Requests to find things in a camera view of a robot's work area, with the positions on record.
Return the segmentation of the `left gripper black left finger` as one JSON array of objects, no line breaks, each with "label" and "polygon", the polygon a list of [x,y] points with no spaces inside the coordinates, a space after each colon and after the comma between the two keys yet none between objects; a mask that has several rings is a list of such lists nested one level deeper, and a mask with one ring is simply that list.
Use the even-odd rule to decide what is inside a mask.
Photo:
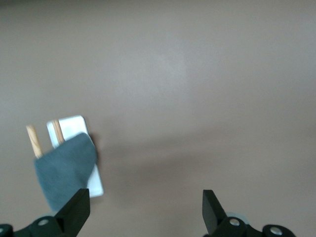
[{"label": "left gripper black left finger", "polygon": [[2,237],[76,237],[90,215],[89,189],[79,189],[54,215],[36,219],[14,231],[10,224],[0,225]]}]

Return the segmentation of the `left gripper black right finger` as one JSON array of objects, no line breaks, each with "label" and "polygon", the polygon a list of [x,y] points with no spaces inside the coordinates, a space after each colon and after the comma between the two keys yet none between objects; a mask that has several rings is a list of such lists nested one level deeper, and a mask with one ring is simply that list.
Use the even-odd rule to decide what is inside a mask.
[{"label": "left gripper black right finger", "polygon": [[225,212],[212,190],[203,190],[202,216],[207,237],[295,237],[290,229],[275,224],[254,229],[244,216]]}]

